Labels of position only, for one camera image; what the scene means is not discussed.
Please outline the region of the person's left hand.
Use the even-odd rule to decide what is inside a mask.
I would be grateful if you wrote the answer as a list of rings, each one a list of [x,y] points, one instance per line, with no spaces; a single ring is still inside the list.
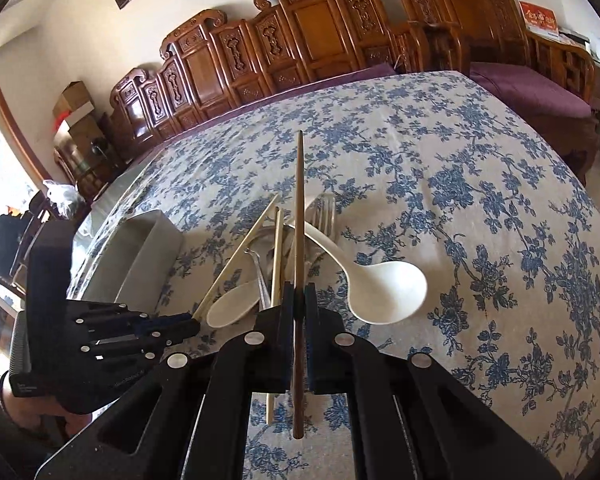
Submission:
[[[88,426],[93,419],[91,414],[80,415],[66,411],[53,396],[18,398],[12,392],[8,373],[2,380],[1,399],[12,421],[20,428],[31,431],[41,427],[43,416],[59,417],[66,423],[66,433],[72,437]]]

